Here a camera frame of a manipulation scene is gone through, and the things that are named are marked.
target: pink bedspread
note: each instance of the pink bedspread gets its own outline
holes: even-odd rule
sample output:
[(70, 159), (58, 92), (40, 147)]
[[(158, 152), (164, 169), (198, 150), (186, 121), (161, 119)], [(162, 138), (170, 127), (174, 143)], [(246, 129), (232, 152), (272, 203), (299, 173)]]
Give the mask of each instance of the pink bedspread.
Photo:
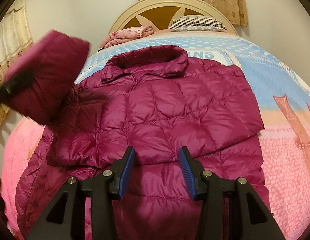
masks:
[(23, 237), (17, 225), (16, 185), (42, 137), (43, 130), (44, 126), (24, 117), (9, 136), (5, 147), (1, 194), (6, 203), (8, 227), (19, 240), (23, 240)]

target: magenta down jacket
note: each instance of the magenta down jacket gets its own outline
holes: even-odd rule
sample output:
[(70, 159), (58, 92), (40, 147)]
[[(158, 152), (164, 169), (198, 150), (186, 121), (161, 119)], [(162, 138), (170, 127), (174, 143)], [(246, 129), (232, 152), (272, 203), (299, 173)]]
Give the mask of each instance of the magenta down jacket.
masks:
[(136, 166), (123, 200), (113, 201), (120, 240), (194, 239), (202, 203), (186, 191), (182, 146), (220, 177), (247, 178), (270, 208), (262, 129), (255, 95), (235, 65), (191, 58), (171, 45), (114, 56), (74, 86), (56, 124), (45, 127), (17, 186), (21, 232), (28, 235), (70, 176), (95, 176), (127, 146), (136, 150)]

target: metal screw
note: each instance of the metal screw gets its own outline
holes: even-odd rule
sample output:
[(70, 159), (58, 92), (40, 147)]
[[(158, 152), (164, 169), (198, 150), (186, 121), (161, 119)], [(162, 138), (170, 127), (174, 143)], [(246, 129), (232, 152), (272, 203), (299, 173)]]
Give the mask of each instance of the metal screw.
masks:
[(212, 174), (211, 171), (203, 171), (203, 175), (204, 175), (205, 177), (210, 177), (210, 176), (212, 176), (213, 174)]
[(112, 175), (112, 171), (111, 170), (105, 170), (105, 171), (103, 171), (103, 175), (105, 176), (105, 177), (108, 177), (108, 176), (110, 176), (110, 175)]
[(77, 179), (75, 177), (71, 177), (68, 179), (69, 184), (74, 184), (76, 181), (77, 181)]
[(11, 93), (11, 90), (10, 90), (10, 88), (9, 88), (9, 87), (5, 87), (5, 89), (6, 89), (6, 91), (7, 91), (7, 93), (8, 93), (8, 94), (10, 94), (10, 93)]
[(239, 179), (238, 179), (238, 182), (239, 182), (240, 184), (246, 184), (246, 183), (247, 183), (247, 180), (246, 180), (245, 178), (239, 178)]

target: folded blanket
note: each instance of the folded blanket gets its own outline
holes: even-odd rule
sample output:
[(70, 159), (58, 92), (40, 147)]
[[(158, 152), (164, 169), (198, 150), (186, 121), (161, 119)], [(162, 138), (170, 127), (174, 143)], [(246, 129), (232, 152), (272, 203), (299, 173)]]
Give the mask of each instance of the folded blanket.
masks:
[(113, 32), (100, 43), (100, 48), (108, 48), (128, 41), (133, 41), (142, 37), (152, 35), (154, 30), (151, 26), (132, 27)]

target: cream headboard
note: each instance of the cream headboard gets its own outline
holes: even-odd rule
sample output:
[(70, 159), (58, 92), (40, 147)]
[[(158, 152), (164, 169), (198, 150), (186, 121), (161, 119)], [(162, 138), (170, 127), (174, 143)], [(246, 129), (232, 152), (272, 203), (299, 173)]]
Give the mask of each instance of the cream headboard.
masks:
[(237, 34), (220, 11), (201, 0), (141, 0), (116, 20), (110, 33), (143, 25), (151, 25), (154, 31), (163, 30), (168, 28), (172, 20), (190, 14), (212, 16), (220, 20), (229, 33)]

